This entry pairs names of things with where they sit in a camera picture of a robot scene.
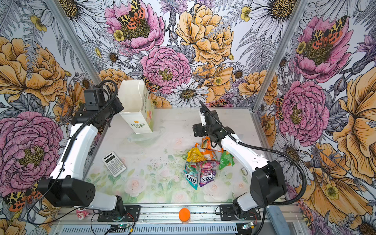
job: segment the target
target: white paper bag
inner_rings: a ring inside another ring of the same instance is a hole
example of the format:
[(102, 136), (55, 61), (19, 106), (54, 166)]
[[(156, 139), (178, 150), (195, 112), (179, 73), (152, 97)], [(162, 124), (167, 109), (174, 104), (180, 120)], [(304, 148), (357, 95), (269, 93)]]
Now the white paper bag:
[(118, 98), (124, 107), (120, 115), (136, 134), (153, 132), (154, 105), (144, 81), (122, 81)]

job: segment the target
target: calculator screen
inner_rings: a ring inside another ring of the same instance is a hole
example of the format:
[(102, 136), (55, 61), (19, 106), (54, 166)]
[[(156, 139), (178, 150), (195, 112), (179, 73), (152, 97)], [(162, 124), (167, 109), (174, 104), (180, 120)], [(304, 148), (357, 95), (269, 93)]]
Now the calculator screen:
[(114, 159), (114, 158), (115, 158), (115, 156), (112, 155), (109, 159), (106, 160), (106, 163), (108, 163), (109, 161), (111, 161), (111, 160)]

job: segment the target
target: table surface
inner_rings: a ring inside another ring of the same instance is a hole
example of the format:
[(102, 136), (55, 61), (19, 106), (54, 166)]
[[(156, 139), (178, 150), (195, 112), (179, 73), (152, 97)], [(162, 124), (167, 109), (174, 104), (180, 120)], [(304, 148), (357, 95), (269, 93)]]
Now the table surface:
[[(217, 113), (242, 142), (261, 146), (248, 109), (217, 109)], [(236, 159), (233, 167), (216, 167), (214, 181), (197, 190), (185, 179), (186, 161), (181, 155), (202, 142), (192, 130), (193, 124), (201, 122), (198, 109), (157, 109), (153, 118), (154, 132), (136, 135), (120, 115), (115, 115), (93, 156), (86, 181), (98, 191), (121, 196), (124, 203), (232, 202), (249, 190), (250, 176), (243, 175)], [(117, 177), (102, 162), (111, 151), (127, 167)]]

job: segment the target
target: pink figurine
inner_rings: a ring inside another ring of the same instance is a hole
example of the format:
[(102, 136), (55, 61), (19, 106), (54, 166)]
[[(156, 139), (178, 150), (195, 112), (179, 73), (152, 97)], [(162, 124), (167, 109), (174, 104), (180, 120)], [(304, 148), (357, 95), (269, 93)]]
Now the pink figurine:
[(77, 209), (76, 214), (79, 220), (83, 220), (86, 216), (89, 215), (89, 212), (87, 212), (86, 209), (83, 209), (83, 210)]

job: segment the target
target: orange cap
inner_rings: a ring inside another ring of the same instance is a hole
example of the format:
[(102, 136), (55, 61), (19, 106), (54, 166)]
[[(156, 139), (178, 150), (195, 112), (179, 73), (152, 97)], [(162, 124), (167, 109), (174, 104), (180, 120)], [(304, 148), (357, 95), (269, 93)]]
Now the orange cap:
[(181, 222), (187, 222), (191, 218), (191, 212), (187, 208), (179, 211), (179, 219)]

